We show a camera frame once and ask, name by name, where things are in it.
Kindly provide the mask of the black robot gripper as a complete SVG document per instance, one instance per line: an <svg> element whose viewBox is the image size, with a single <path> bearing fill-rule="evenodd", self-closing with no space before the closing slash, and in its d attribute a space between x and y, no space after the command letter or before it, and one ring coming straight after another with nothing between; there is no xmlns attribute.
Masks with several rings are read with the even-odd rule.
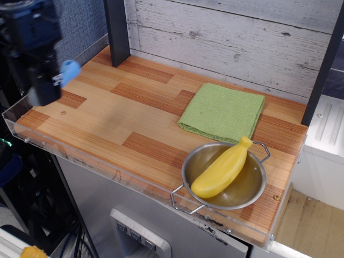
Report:
<svg viewBox="0 0 344 258"><path fill-rule="evenodd" d="M60 37L48 40L13 40L1 38L2 54L14 78L29 78L28 101L46 106L61 97L62 74L55 45Z"/></svg>

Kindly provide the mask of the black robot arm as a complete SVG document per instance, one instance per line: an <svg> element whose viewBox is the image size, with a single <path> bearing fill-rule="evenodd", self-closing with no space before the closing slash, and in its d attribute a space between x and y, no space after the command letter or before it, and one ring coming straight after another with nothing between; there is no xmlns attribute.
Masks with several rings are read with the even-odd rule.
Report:
<svg viewBox="0 0 344 258"><path fill-rule="evenodd" d="M2 52L20 93L33 106L61 97L55 45L61 40L53 1L1 1Z"/></svg>

